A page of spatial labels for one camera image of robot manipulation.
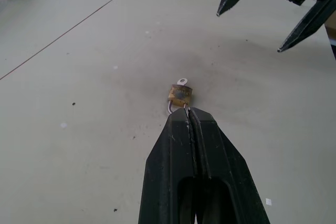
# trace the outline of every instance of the rusty padlock body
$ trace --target rusty padlock body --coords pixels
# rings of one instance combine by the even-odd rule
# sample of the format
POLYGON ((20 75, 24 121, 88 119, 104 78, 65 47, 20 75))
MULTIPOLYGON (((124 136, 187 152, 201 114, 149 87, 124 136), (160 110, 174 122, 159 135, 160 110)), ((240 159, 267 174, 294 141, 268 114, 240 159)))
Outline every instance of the rusty padlock body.
POLYGON ((174 106, 183 107, 184 104, 188 105, 190 103, 192 92, 192 88, 173 84, 169 92, 168 100, 172 101, 174 106))

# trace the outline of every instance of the table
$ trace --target table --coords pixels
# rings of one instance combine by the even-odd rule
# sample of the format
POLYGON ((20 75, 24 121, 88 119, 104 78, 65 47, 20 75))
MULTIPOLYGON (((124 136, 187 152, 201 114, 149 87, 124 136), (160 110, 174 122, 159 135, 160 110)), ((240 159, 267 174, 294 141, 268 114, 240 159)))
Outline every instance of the table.
POLYGON ((0 78, 110 0, 9 0, 0 13, 0 78))
POLYGON ((136 223, 180 78, 246 159, 272 224, 333 222, 326 31, 277 53, 312 3, 241 0, 221 18, 218 3, 113 0, 0 81, 3 223, 136 223))

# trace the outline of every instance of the small brass padlock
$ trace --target small brass padlock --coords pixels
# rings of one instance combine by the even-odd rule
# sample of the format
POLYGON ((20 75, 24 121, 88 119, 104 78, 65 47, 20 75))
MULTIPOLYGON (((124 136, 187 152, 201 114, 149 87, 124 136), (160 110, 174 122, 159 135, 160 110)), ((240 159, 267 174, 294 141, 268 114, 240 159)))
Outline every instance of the small brass padlock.
POLYGON ((173 84, 168 96, 168 111, 171 114, 171 106, 186 107, 191 100, 192 88, 185 86, 187 79, 180 79, 177 84, 173 84))

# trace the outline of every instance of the small white tag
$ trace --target small white tag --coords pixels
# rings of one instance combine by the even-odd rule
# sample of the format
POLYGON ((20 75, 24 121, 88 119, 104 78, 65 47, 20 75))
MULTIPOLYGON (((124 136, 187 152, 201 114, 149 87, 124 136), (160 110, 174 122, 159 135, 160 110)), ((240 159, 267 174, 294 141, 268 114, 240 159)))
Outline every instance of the small white tag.
POLYGON ((272 205, 272 200, 266 198, 266 204, 269 205, 269 206, 271 206, 272 205))

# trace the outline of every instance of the padlock shackle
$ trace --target padlock shackle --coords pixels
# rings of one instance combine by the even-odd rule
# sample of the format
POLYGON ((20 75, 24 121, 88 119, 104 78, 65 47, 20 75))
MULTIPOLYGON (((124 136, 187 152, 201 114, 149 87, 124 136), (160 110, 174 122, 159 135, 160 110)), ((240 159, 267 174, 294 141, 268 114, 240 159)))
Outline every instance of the padlock shackle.
POLYGON ((169 100, 169 101, 168 101, 168 113, 169 113, 169 114, 173 113, 173 111, 172 111, 172 104, 173 104, 172 100, 169 100))

